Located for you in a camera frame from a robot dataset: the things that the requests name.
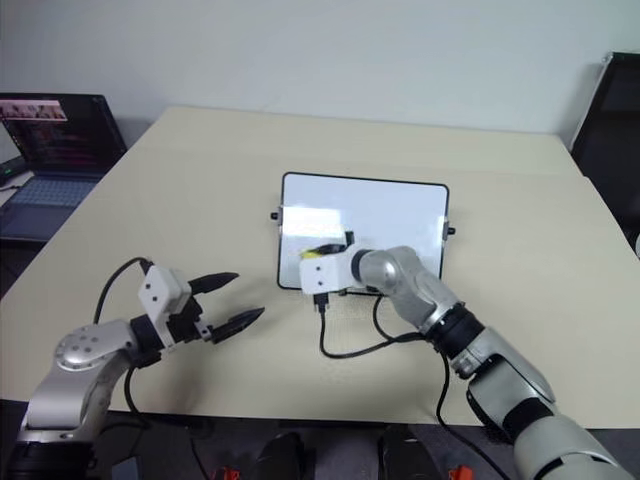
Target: beige tabletop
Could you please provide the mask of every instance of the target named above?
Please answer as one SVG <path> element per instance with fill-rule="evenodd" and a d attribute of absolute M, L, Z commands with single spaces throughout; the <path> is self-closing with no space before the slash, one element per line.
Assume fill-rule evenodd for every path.
<path fill-rule="evenodd" d="M 148 255 L 189 277 L 241 274 L 201 297 L 214 323 L 267 311 L 236 338 L 192 342 L 137 372 L 142 410 L 433 422 L 443 372 L 430 347 L 325 359 L 311 299 L 277 287 L 269 213 L 289 170 L 447 184 L 458 232 L 444 280 L 544 372 L 563 411 L 588 427 L 640 426 L 640 263 L 557 139 L 185 108 L 165 113 L 0 302 L 2 397 L 28 399 L 57 340 L 90 323 L 111 272 Z M 122 276 L 103 319 L 142 313 L 140 281 L 136 270 Z M 328 346 L 377 341 L 371 306 L 332 299 Z M 407 330 L 386 302 L 380 316 Z M 112 406 L 125 406 L 120 387 Z M 453 423 L 476 423 L 461 381 L 445 410 Z"/>

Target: red object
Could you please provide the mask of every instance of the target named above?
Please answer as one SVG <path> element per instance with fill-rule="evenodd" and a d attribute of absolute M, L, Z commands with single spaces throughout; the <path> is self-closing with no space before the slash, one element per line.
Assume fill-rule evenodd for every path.
<path fill-rule="evenodd" d="M 460 465 L 455 470 L 449 470 L 449 480 L 473 480 L 473 470 Z"/>
<path fill-rule="evenodd" d="M 213 474 L 213 480 L 240 480 L 240 471 L 229 467 L 220 468 Z"/>

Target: laptop keyboard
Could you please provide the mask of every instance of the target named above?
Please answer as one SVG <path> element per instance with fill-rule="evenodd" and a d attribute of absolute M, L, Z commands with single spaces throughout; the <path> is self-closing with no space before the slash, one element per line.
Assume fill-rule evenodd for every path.
<path fill-rule="evenodd" d="M 95 182 L 34 178 L 11 197 L 11 202 L 52 207 L 77 207 L 95 185 Z"/>

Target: white board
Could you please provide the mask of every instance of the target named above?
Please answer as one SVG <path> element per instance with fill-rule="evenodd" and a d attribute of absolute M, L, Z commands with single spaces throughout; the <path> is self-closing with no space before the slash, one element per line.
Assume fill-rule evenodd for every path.
<path fill-rule="evenodd" d="M 282 179 L 278 284 L 300 288 L 300 253 L 345 243 L 345 232 L 371 249 L 406 245 L 441 274 L 449 189 L 446 185 L 289 172 Z"/>

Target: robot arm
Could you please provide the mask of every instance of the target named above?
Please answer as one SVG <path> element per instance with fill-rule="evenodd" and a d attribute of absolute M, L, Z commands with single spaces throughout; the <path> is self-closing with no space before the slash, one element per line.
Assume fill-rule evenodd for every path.
<path fill-rule="evenodd" d="M 629 479 L 586 430 L 560 414 L 544 376 L 495 330 L 482 325 L 409 247 L 366 250 L 351 245 L 304 259 L 302 289 L 324 294 L 369 287 L 389 297 L 398 315 L 469 379 L 467 399 L 486 425 L 512 443 L 524 479 Z"/>
<path fill-rule="evenodd" d="M 149 262 L 138 292 L 145 315 L 78 328 L 56 347 L 51 370 L 29 401 L 7 478 L 85 478 L 113 388 L 129 368 L 158 362 L 178 343 L 219 343 L 262 314 L 263 308 L 249 310 L 218 328 L 201 320 L 194 295 L 237 276 L 221 273 L 187 282 L 179 271 Z"/>

